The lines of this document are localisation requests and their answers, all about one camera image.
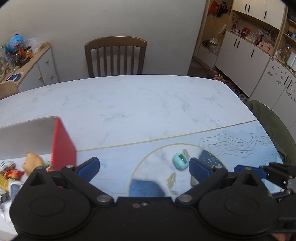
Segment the olive green capsule case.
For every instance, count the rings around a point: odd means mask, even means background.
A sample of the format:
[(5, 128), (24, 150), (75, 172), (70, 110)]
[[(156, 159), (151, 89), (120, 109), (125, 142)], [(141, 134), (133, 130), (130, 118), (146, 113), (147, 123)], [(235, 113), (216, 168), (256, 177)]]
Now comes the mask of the olive green capsule case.
[(194, 187), (199, 184), (199, 181), (191, 175), (190, 184)]

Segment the teal round sharpener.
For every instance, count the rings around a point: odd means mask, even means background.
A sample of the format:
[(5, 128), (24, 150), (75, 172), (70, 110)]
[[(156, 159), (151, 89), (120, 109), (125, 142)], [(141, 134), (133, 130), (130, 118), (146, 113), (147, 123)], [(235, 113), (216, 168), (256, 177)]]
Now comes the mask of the teal round sharpener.
[(183, 153), (176, 153), (173, 156), (173, 165), (177, 170), (183, 171), (188, 167), (189, 160)]

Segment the orange spotted animal toy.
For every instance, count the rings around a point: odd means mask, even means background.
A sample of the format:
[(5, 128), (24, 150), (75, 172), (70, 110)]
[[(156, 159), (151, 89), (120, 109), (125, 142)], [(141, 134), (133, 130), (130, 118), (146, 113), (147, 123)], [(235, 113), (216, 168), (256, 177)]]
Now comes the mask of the orange spotted animal toy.
[(46, 165), (45, 165), (43, 159), (40, 156), (36, 155), (35, 153), (28, 152), (24, 163), (22, 163), (22, 168), (23, 168), (24, 173), (29, 177), (30, 174), (37, 167), (46, 168)]

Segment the orange red fish toy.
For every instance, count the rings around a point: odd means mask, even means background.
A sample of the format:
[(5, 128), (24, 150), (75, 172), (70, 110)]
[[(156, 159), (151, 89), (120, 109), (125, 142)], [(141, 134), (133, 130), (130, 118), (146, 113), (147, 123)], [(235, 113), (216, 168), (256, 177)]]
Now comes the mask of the orange red fish toy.
[(20, 171), (19, 169), (11, 169), (9, 171), (6, 171), (4, 173), (4, 176), (7, 179), (19, 180), (24, 174), (24, 171)]

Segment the white green plush toy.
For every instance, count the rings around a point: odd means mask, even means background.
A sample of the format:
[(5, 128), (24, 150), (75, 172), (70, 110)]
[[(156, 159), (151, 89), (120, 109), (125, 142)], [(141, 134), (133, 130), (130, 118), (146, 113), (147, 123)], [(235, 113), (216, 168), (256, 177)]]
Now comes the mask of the white green plush toy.
[(48, 172), (54, 172), (55, 168), (51, 165), (51, 162), (45, 162), (45, 167)]

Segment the white green plastic pouch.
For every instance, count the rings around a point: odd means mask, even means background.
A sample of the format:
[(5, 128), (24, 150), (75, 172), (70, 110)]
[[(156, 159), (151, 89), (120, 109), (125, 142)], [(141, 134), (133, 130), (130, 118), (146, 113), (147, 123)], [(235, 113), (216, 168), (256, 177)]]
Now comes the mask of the white green plastic pouch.
[(23, 182), (21, 181), (14, 180), (9, 182), (9, 195), (12, 201), (15, 199), (20, 189), (22, 188), (22, 186), (23, 186)]

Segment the white tooth plush keychain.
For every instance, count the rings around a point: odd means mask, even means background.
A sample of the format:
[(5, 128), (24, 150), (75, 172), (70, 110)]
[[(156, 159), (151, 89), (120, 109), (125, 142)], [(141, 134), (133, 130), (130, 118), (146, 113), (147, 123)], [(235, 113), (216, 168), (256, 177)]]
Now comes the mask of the white tooth plush keychain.
[(0, 163), (0, 172), (5, 173), (10, 171), (11, 169), (14, 169), (16, 167), (15, 162), (13, 161), (3, 161)]

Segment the yellow cardboard box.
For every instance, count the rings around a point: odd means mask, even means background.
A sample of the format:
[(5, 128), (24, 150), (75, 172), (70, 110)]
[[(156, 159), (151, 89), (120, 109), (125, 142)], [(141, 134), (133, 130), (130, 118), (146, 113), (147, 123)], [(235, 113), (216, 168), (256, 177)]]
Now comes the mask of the yellow cardboard box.
[(0, 189), (9, 192), (10, 181), (2, 174), (0, 174)]

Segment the green upholstered chair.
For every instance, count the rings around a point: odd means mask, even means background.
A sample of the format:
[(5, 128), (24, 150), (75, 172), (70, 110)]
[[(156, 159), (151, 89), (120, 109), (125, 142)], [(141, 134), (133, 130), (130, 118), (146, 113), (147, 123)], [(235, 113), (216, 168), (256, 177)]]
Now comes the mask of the green upholstered chair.
[(281, 119), (260, 101), (249, 100), (245, 104), (269, 135), (282, 161), (295, 165), (295, 141)]

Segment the red white cardboard box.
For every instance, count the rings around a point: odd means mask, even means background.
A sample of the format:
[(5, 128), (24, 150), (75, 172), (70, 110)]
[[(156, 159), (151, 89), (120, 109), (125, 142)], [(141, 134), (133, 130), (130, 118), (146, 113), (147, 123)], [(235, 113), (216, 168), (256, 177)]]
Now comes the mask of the red white cardboard box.
[(57, 116), (29, 120), (1, 128), (1, 162), (13, 161), (23, 171), (28, 152), (51, 162), (55, 171), (77, 165), (76, 148)]

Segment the wooden side cabinet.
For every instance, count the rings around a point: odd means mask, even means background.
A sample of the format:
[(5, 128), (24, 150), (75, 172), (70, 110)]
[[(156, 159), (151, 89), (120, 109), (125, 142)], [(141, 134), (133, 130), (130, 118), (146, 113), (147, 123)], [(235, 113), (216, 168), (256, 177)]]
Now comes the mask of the wooden side cabinet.
[(59, 79), (50, 43), (41, 44), (41, 50), (28, 63), (11, 73), (1, 58), (1, 99), (55, 83), (59, 83)]

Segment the dark jar orange label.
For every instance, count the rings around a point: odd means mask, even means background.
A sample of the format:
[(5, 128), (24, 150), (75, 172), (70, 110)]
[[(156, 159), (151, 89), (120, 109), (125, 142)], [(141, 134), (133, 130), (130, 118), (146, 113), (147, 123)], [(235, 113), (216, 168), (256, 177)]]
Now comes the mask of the dark jar orange label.
[(33, 57), (33, 51), (32, 51), (32, 47), (25, 47), (24, 48), (24, 53), (25, 53), (25, 57), (31, 59)]

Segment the brown wooden chair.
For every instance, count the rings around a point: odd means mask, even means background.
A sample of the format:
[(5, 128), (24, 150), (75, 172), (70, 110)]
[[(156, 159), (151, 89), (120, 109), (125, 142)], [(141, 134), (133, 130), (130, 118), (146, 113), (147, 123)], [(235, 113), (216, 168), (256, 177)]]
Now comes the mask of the brown wooden chair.
[(108, 36), (89, 41), (84, 45), (88, 75), (140, 75), (144, 69), (147, 41), (131, 36)]

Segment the blue globe toy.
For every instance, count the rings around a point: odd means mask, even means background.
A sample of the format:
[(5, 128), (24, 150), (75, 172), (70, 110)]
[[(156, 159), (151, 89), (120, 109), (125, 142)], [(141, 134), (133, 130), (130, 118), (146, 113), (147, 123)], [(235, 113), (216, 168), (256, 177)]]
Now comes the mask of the blue globe toy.
[(21, 35), (14, 35), (8, 44), (8, 48), (10, 52), (14, 52), (16, 50), (15, 45), (23, 43), (23, 37)]

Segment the white wall cabinet unit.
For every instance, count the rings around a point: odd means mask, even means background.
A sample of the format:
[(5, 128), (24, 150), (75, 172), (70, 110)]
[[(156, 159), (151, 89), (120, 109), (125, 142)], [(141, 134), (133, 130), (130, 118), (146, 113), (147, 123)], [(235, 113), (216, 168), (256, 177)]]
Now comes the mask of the white wall cabinet unit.
[(295, 21), (282, 1), (206, 1), (193, 58), (295, 129)]

